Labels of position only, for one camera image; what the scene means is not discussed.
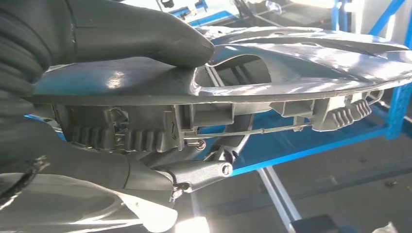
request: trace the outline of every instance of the blue metal frame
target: blue metal frame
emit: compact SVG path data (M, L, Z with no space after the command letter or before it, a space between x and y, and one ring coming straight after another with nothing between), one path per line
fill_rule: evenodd
M335 4L332 7L332 30L337 31L339 29L339 0L335 0Z
M370 30L370 35L379 35L379 32L382 31L383 27L388 23L389 17L395 14L400 6L405 2L405 0L393 0L388 8L383 12L379 17L373 28Z
M342 7L341 10L342 14L342 31L347 32L347 12L345 11L345 5L347 4L347 0L342 0Z

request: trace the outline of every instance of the metal pole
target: metal pole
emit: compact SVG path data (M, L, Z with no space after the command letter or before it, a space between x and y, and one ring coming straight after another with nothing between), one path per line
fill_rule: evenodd
M332 30L339 31L339 0L335 0L335 4L332 7Z
M291 223L291 220L289 219L288 213L286 212L285 208L283 208L282 202L280 201L279 196L277 195L268 176L266 175L265 170L261 168L258 169L257 172L259 173L260 177L262 178L263 184L268 190L269 196L271 197L272 202L275 205L280 218L282 219L283 225L285 225L285 228L289 231L289 224Z
M382 31L383 27L388 23L389 17L395 14L400 6L403 4L405 0L393 0L388 8L383 12L383 14L379 17L373 28L370 30L370 35L379 35L379 32Z
M266 167L266 170L268 171L268 174L271 177L273 183L275 184L275 187L277 188L280 196L282 197L283 201L285 202L285 205L287 206L287 209L289 210L293 221L302 219L302 217L300 216L299 212L297 211L295 205L293 204L291 198L289 197L288 192L286 191L285 187L283 186L282 182L280 181L280 179L277 176L277 174L276 174L275 170L273 169L273 167L268 166L268 167Z
M347 4L347 0L342 0L342 6L341 6L341 11L343 13L342 15L342 31L347 32L347 14L348 12L346 12L345 10L345 6Z

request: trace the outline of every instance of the gray floor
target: gray floor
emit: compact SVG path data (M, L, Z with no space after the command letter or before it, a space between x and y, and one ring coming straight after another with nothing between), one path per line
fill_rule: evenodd
M412 157L412 140L400 137L364 141L292 162L277 165L276 172L286 189L296 193L304 186L331 175L342 176L368 167ZM386 181L395 181L392 187ZM269 205L251 209L241 201L259 202L267 194L256 172L233 177L197 192L201 215L207 215L213 233L284 233L276 209ZM412 229L412 174L366 183L340 191L295 200L302 217L329 214L338 225L351 225L360 233L371 233L392 221L399 232ZM190 196L178 200L180 219L192 216Z

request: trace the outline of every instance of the blue steel beam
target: blue steel beam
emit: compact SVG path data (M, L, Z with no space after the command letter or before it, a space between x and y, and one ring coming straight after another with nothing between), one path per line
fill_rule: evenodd
M399 137L402 130L403 117L406 115L406 111L408 110L411 94L412 84L394 88L391 108L389 109L389 117L387 118L387 123L389 125L388 132L386 134L387 139L396 139Z
M388 8L383 12L383 14L379 17L373 28L370 30L370 35L378 35L380 31L382 31L383 27L388 23L389 17L395 14L400 6L405 2L405 0L393 0Z
M412 48L412 11L409 15L409 25L408 25L408 30L406 31L406 36L405 36L405 45L411 49Z
M295 159L303 158L309 155L321 153L323 151L335 149L338 147L343 147L346 145L350 145L353 143L357 143L360 141L364 141L367 139L379 137L381 135L385 135L387 133L388 128L385 125L378 125L373 128L371 128L367 133L361 133L359 135L355 135L340 141L332 142L332 143L327 143L318 147L310 148L307 150L301 150L295 153L291 153L285 156L277 157L274 159L266 160L264 162L260 162L257 164L249 165L249 166L244 166L244 167L239 167L233 170L232 176L240 175L246 172L254 171L260 168L264 168L267 166L273 166L281 163L285 163L288 161L292 161Z
M347 4L347 0L342 0L342 7L341 11L342 15L342 31L347 32L347 12L345 11L345 5Z
M332 30L337 31L339 30L339 8L338 8L339 0L335 0L335 4L332 7Z

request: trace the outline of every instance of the reflective plastic surface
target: reflective plastic surface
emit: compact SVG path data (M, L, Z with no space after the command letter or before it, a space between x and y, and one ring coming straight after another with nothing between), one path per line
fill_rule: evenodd
M376 36L294 27L199 30L216 45L207 66L230 68L261 59L271 82L212 87L204 84L209 79L204 67L129 58L48 72L31 100L79 105L272 102L345 96L412 82L411 52Z
M21 173L1 174L6 189ZM143 224L164 232L177 212L162 205L116 192L91 182L60 175L38 174L0 211L2 233L86 233Z

